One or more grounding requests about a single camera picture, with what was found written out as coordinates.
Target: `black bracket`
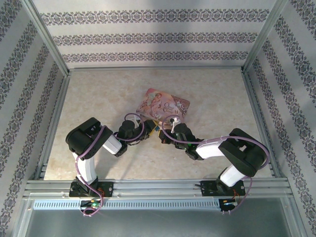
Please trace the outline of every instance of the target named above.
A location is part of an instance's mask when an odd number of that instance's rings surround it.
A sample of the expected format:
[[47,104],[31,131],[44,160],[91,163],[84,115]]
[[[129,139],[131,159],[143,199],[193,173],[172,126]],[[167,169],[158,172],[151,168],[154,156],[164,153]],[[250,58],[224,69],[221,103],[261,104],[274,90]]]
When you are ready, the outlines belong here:
[[236,202],[236,199],[219,199],[219,207],[221,211],[231,211],[235,208],[233,203]]
[[[107,181],[97,181],[94,189],[96,189],[98,192],[100,192],[103,197],[110,198],[113,194],[113,182],[107,182]],[[99,197],[95,192],[91,192],[90,190],[87,192],[86,189],[84,189],[77,180],[74,180],[70,185],[70,191],[69,191],[69,197],[70,198],[86,198],[86,197],[92,197],[96,198]]]
[[243,181],[239,180],[234,186],[226,190],[224,193],[217,189],[217,182],[211,180],[203,180],[200,185],[201,193],[203,197],[218,197],[218,196],[234,196],[234,190],[240,195],[244,196],[246,194]]

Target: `beige floor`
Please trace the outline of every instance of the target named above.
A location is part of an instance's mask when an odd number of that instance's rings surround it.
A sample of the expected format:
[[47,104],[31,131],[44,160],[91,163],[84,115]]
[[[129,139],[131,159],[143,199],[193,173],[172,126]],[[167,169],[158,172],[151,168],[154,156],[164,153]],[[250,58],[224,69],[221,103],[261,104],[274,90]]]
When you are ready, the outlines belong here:
[[[239,127],[259,140],[239,69],[74,72],[44,179],[76,176],[74,158],[65,143],[70,130],[96,117],[117,131],[124,115],[135,112],[151,87],[191,102],[185,122],[198,138],[227,135]],[[101,179],[215,178],[229,165],[225,157],[193,161],[184,151],[161,144],[157,132],[128,147],[119,158],[104,149],[96,154],[96,171]],[[269,168],[260,170],[256,177],[271,177]]]

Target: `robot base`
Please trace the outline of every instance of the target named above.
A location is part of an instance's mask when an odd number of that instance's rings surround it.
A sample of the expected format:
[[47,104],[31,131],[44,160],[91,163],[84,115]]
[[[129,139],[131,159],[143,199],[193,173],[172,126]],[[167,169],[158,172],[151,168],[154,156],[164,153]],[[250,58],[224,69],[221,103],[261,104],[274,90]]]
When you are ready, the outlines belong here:
[[205,180],[201,181],[199,187],[203,197],[218,197],[218,196],[234,196],[234,190],[240,195],[245,195],[243,181],[239,180],[234,186],[225,190],[219,190],[218,182]]
[[[113,182],[98,182],[98,179],[93,181],[93,183],[90,184],[95,190],[100,192],[103,197],[110,198],[113,194]],[[77,177],[76,180],[74,180],[70,185],[70,191],[69,191],[69,197],[70,198],[96,198],[99,197],[95,192],[91,191],[87,188]]]

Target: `pink package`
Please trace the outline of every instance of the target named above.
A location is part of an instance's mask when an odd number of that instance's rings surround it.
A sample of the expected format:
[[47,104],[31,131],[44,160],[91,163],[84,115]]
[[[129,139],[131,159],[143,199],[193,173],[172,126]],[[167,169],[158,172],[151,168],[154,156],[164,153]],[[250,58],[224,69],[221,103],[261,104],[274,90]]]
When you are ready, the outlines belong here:
[[150,88],[136,113],[159,122],[167,116],[178,115],[183,121],[189,105],[188,100]]

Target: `white wall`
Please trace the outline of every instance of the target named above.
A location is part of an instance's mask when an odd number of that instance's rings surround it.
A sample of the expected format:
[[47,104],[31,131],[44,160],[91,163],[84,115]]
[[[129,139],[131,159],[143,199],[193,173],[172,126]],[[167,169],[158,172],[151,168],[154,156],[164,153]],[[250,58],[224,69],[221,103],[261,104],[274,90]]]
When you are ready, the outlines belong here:
[[315,2],[289,1],[248,74],[309,236],[316,236],[315,29]]
[[63,75],[19,0],[0,0],[0,237],[36,170]]
[[69,68],[242,66],[275,0],[34,0]]

